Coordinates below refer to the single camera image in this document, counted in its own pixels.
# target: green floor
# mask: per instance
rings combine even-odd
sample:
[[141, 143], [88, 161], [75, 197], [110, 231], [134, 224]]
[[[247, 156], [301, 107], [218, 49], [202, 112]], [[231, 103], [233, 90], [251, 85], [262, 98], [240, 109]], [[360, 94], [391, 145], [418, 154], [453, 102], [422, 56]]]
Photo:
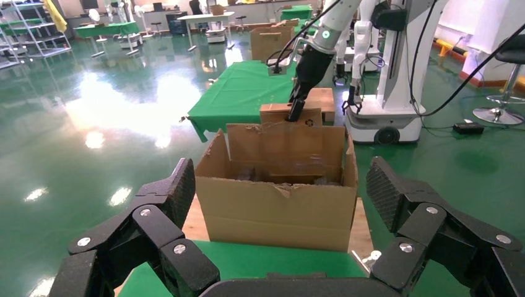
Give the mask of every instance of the green floor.
[[[73, 42], [72, 54], [0, 71], [1, 296], [28, 296], [54, 277], [73, 237], [120, 213], [142, 184], [168, 176], [179, 158], [200, 159], [207, 144], [179, 120], [206, 91], [208, 79], [250, 57], [249, 36], [234, 37], [231, 51], [197, 38], [193, 53], [186, 51], [186, 38], [156, 39], [133, 58], [110, 42], [108, 56], [91, 59], [88, 43]], [[430, 64], [423, 103], [434, 109], [459, 85], [461, 67], [451, 61], [438, 67], [435, 59]], [[367, 79], [367, 93], [374, 92], [377, 78]], [[466, 88], [427, 125], [472, 119], [473, 108], [490, 105], [472, 97], [481, 93]], [[428, 181], [463, 212], [525, 241], [525, 134], [435, 134], [423, 131], [416, 145], [356, 146], [360, 195], [376, 248], [391, 238], [365, 193], [365, 174], [376, 155], [398, 173]], [[466, 292], [436, 264], [416, 288], [423, 290], [414, 296]]]

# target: black stool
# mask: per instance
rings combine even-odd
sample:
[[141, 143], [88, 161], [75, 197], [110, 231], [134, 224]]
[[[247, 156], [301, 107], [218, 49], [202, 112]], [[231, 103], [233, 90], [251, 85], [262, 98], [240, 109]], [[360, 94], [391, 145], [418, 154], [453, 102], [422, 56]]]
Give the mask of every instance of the black stool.
[[161, 25], [162, 23], [161, 22], [156, 22], [156, 23], [151, 23], [151, 24], [154, 25], [154, 26], [157, 26], [157, 31], [153, 32], [153, 37], [155, 37], [155, 34], [158, 34], [159, 36], [162, 36], [162, 34], [160, 33], [160, 30], [158, 29], [158, 26], [162, 26]]
[[472, 113], [479, 119], [494, 124], [517, 125], [524, 121], [523, 115], [506, 108], [509, 104], [525, 104], [525, 99], [512, 96], [519, 70], [525, 64], [525, 35], [518, 35], [496, 54], [496, 60], [515, 64], [502, 95], [487, 96], [490, 101], [499, 103], [499, 107], [476, 108]]
[[243, 19], [245, 19], [246, 16], [245, 15], [241, 15], [240, 17], [236, 17], [237, 20], [240, 20], [241, 21], [241, 25], [237, 26], [237, 32], [241, 31], [241, 32], [244, 32], [245, 30], [248, 31], [248, 27], [244, 25], [243, 23]]

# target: green table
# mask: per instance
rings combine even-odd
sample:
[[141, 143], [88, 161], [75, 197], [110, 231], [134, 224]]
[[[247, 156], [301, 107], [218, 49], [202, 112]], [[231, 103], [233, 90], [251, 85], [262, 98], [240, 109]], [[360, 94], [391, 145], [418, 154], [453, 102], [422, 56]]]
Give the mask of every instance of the green table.
[[139, 33], [139, 26], [137, 26], [137, 22], [127, 22], [127, 23], [113, 23], [108, 24], [106, 26], [99, 26], [96, 27], [94, 25], [88, 25], [84, 27], [75, 28], [75, 31], [77, 32], [77, 35], [81, 38], [90, 38], [91, 43], [93, 45], [93, 49], [95, 50], [95, 53], [91, 55], [91, 58], [96, 58], [98, 56], [101, 56], [105, 54], [106, 50], [104, 47], [104, 43], [102, 43], [103, 51], [99, 51], [97, 48], [97, 44], [93, 37], [95, 36], [103, 36], [103, 35], [121, 35], [122, 37], [126, 37], [128, 39], [129, 43], [129, 50], [130, 52], [126, 53], [128, 56], [132, 54], [136, 54], [139, 52], [138, 49], [133, 50], [133, 46], [131, 44], [131, 34]]
[[[265, 278], [268, 272], [309, 275], [326, 272], [328, 277], [364, 277], [352, 257], [344, 252], [250, 246], [247, 244], [195, 241], [219, 268], [220, 279]], [[147, 264], [130, 275], [119, 297], [171, 296]]]
[[95, 27], [88, 25], [84, 27], [75, 28], [77, 35], [81, 38], [95, 37], [99, 35], [129, 35], [139, 33], [139, 26], [137, 22], [115, 23], [107, 26]]
[[261, 61], [235, 62], [188, 112], [197, 133], [217, 132], [229, 123], [260, 123], [262, 104], [286, 103], [293, 87], [295, 63], [284, 75], [268, 75]]
[[[299, 20], [299, 24], [297, 26], [295, 26], [295, 28], [293, 29], [295, 31], [295, 34], [299, 33], [299, 31], [303, 28], [303, 26], [305, 25], [307, 20]], [[319, 26], [319, 24], [321, 23], [320, 20], [318, 20], [317, 22], [315, 22], [314, 24]], [[309, 35], [314, 35], [315, 34], [315, 31], [317, 31], [317, 29], [313, 28], [313, 27], [310, 27], [308, 28], [308, 34]]]
[[280, 20], [311, 19], [312, 8], [310, 5], [294, 5], [290, 9], [283, 9]]

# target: cardboard box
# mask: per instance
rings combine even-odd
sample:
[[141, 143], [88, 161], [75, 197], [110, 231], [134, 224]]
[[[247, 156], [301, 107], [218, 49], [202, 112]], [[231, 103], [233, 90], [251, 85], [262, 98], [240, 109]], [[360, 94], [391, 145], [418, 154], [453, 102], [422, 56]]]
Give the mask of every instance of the cardboard box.
[[[262, 124], [229, 124], [228, 145], [222, 131], [211, 142], [196, 168], [210, 240], [347, 252], [357, 200], [352, 141], [345, 153], [344, 127], [317, 125], [320, 109], [297, 123], [277, 116], [288, 110], [266, 106]], [[237, 179], [242, 172], [253, 180]], [[343, 186], [314, 184], [320, 177]]]
[[323, 121], [333, 122], [336, 119], [334, 91], [332, 88], [312, 88], [306, 98], [305, 107], [321, 108]]
[[293, 36], [293, 27], [289, 26], [253, 29], [250, 32], [251, 59], [266, 62], [271, 54], [282, 50]]
[[212, 12], [212, 15], [223, 15], [224, 14], [224, 6], [222, 5], [211, 5], [210, 11]]

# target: small box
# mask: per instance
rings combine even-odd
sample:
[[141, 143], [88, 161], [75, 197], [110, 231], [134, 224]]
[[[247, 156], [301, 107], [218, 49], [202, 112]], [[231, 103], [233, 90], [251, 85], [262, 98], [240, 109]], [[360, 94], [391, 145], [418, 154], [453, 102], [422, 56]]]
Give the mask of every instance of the small box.
[[251, 59], [266, 62], [271, 54], [282, 50], [293, 36], [294, 28], [290, 26], [255, 28], [250, 32]]
[[[297, 123], [281, 121], [282, 109], [261, 110], [262, 124], [229, 124], [229, 145], [219, 131], [198, 164], [210, 240], [347, 252], [357, 200], [352, 140], [345, 151], [344, 127], [305, 124], [320, 120], [318, 108]], [[244, 172], [252, 180], [237, 179]]]

